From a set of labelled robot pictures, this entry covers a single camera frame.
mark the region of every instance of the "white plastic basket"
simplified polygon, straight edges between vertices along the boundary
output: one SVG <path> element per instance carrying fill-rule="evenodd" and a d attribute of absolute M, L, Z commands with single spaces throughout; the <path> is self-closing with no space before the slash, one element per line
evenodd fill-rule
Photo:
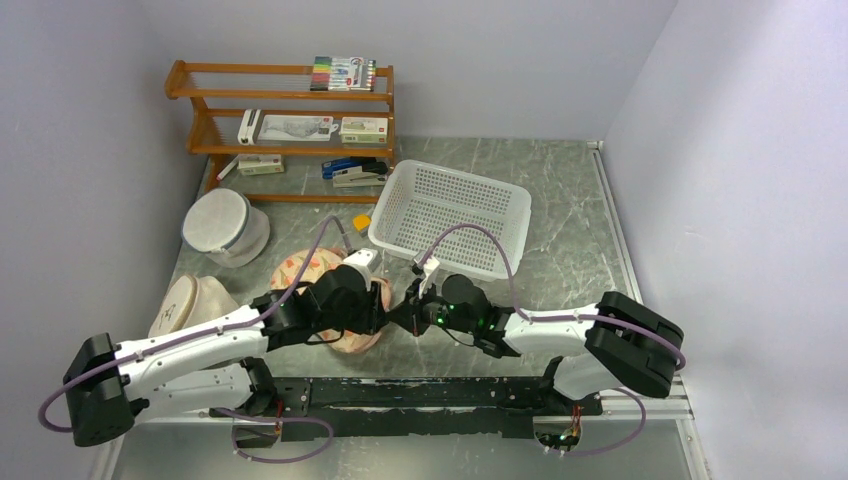
<path fill-rule="evenodd" d="M 429 248 L 449 227 L 480 225 L 501 243 L 515 272 L 530 224 L 530 193 L 479 175 L 404 160 L 386 182 L 371 221 L 371 242 L 407 259 Z M 435 256 L 446 270 L 469 277 L 491 281 L 507 276 L 497 248 L 477 230 L 452 232 Z"/>

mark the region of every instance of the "marker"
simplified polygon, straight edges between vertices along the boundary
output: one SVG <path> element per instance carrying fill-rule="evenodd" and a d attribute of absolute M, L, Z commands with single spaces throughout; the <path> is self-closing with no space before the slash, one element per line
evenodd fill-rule
<path fill-rule="evenodd" d="M 224 177 L 227 176 L 228 173 L 230 173 L 234 168 L 236 168 L 236 165 L 238 165 L 238 156 L 233 158 L 233 161 L 230 162 L 229 165 L 224 167 L 224 169 L 221 170 L 221 173 L 219 173 L 218 176 L 215 177 L 215 178 L 217 178 L 218 181 L 220 182 L 221 180 L 224 179 Z"/>

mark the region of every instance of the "yellow sticky note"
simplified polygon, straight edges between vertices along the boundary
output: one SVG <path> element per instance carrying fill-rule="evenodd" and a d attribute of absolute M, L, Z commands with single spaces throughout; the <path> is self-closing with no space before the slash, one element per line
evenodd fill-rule
<path fill-rule="evenodd" d="M 353 228 L 359 233 L 364 232 L 369 225 L 371 225 L 371 218 L 368 215 L 357 215 L 353 218 Z"/>

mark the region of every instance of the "stapler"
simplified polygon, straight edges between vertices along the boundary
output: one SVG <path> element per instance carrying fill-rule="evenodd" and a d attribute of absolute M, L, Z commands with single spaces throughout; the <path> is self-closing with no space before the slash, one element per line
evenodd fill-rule
<path fill-rule="evenodd" d="M 383 162 L 366 163 L 333 173 L 333 187 L 374 187 L 383 186 L 388 179 L 389 167 Z"/>
<path fill-rule="evenodd" d="M 256 145 L 256 136 L 262 126 L 262 110 L 249 108 L 244 111 L 239 127 L 238 142 L 242 145 Z"/>
<path fill-rule="evenodd" d="M 376 161 L 377 159 L 374 157 L 345 157 L 338 160 L 324 162 L 321 164 L 321 177 L 324 180 L 332 180 L 333 173 L 335 172 L 346 168 L 365 165 L 366 163 L 375 163 Z"/>

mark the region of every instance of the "white laundry basket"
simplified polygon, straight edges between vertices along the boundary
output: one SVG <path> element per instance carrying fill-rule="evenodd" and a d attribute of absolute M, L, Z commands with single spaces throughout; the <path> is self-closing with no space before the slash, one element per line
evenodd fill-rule
<path fill-rule="evenodd" d="M 268 215 L 251 207 L 244 195 L 226 188 L 200 197 L 183 221 L 186 244 L 227 268 L 256 258 L 270 235 Z"/>
<path fill-rule="evenodd" d="M 389 177 L 368 237 L 387 253 L 413 258 L 449 227 L 471 223 L 492 232 L 518 270 L 530 224 L 527 190 L 479 175 L 404 160 Z M 446 270 L 480 280 L 505 279 L 497 248 L 483 233 L 460 229 L 435 251 Z"/>

